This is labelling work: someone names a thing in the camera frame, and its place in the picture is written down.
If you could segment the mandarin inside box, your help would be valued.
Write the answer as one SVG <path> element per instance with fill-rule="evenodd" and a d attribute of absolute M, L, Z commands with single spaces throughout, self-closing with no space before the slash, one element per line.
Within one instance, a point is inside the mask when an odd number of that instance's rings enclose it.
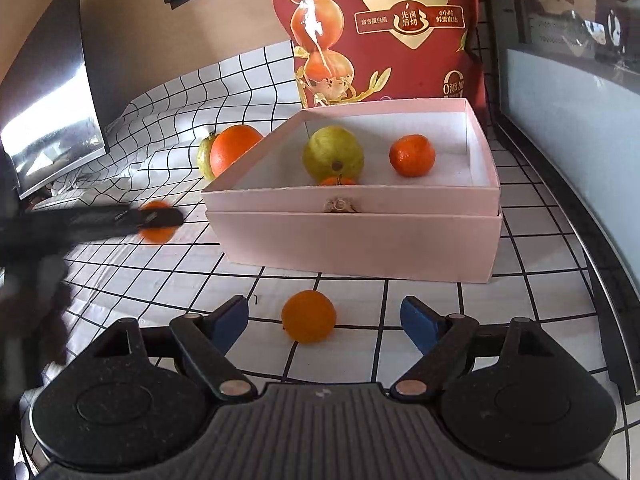
<path fill-rule="evenodd" d="M 420 134 L 409 134 L 390 147 L 390 164 L 406 178 L 426 176 L 434 167 L 436 152 L 431 141 Z"/>

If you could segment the pink gift box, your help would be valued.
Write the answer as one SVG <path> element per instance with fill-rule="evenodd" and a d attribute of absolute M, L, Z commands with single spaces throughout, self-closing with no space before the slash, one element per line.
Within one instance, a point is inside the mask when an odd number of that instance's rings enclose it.
<path fill-rule="evenodd" d="M 303 150 L 340 126 L 364 151 L 356 185 L 321 186 Z M 390 147 L 426 136 L 432 170 L 401 177 Z M 300 110 L 204 188 L 206 217 L 235 263 L 329 274 L 484 283 L 502 225 L 485 133 L 464 99 L 410 99 Z"/>

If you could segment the white black-grid tablecloth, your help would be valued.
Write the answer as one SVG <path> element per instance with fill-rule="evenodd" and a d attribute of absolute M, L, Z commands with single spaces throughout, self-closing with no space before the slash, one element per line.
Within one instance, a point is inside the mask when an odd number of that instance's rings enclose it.
<path fill-rule="evenodd" d="M 137 262 L 83 242 L 72 359 L 29 413 L 45 479 L 605 479 L 612 396 L 491 277 L 498 174 L 462 99 L 301 110 L 288 44 L 131 103 L 44 209 L 172 200 Z"/>

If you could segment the yellow-green guava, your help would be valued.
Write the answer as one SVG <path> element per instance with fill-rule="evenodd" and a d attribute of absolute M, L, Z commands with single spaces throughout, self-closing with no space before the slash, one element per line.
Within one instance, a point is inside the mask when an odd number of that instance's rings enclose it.
<path fill-rule="evenodd" d="M 326 126 L 308 139 L 303 165 L 317 183 L 332 177 L 358 180 L 364 166 L 363 148 L 345 128 Z"/>

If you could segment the small mandarin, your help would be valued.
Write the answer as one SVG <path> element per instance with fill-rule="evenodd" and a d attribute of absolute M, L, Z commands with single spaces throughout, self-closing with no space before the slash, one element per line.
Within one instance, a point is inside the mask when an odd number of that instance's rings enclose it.
<path fill-rule="evenodd" d="M 357 182 L 344 176 L 332 176 L 328 177 L 320 182 L 321 186 L 337 186 L 337 185 L 356 185 Z"/>

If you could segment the mandarin orange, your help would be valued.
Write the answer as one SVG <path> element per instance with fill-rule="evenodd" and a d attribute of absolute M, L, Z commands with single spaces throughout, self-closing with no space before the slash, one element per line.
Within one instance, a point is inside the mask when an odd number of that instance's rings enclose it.
<path fill-rule="evenodd" d="M 170 205 L 163 200 L 151 200 L 150 202 L 145 203 L 141 209 L 166 209 L 169 207 Z M 168 243 L 177 230 L 178 228 L 176 226 L 168 226 L 168 228 L 149 228 L 142 229 L 140 231 L 140 235 L 146 242 L 161 245 Z"/>
<path fill-rule="evenodd" d="M 299 344 L 326 340 L 336 324 L 334 305 L 318 290 L 303 290 L 283 306 L 281 321 L 285 333 Z"/>

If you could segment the red snack bag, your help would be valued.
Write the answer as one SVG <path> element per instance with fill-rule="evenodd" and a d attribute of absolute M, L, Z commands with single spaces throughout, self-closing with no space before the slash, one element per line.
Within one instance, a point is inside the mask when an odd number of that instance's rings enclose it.
<path fill-rule="evenodd" d="M 480 0 L 272 0 L 303 107 L 465 98 L 486 110 Z"/>

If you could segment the large orange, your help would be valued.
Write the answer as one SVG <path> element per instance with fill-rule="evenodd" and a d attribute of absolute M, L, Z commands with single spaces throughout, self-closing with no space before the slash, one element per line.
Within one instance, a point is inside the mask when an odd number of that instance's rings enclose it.
<path fill-rule="evenodd" d="M 262 134 L 248 125 L 234 125 L 224 129 L 216 136 L 209 153 L 209 165 L 214 177 L 219 177 L 261 140 Z"/>

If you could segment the mandarin orange front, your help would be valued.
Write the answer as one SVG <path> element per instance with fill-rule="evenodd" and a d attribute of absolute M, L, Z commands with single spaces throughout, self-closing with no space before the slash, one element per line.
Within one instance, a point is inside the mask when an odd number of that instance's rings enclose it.
<path fill-rule="evenodd" d="M 318 290 L 303 290 L 283 306 L 281 321 L 285 333 L 299 344 L 326 340 L 336 324 L 334 305 Z"/>

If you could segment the dark monitor screen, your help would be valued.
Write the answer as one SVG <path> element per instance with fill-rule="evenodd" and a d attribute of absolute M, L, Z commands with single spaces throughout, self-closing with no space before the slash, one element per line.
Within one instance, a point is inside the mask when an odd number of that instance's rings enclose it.
<path fill-rule="evenodd" d="M 79 0 L 52 0 L 6 73 L 1 144 L 21 198 L 106 153 Z"/>

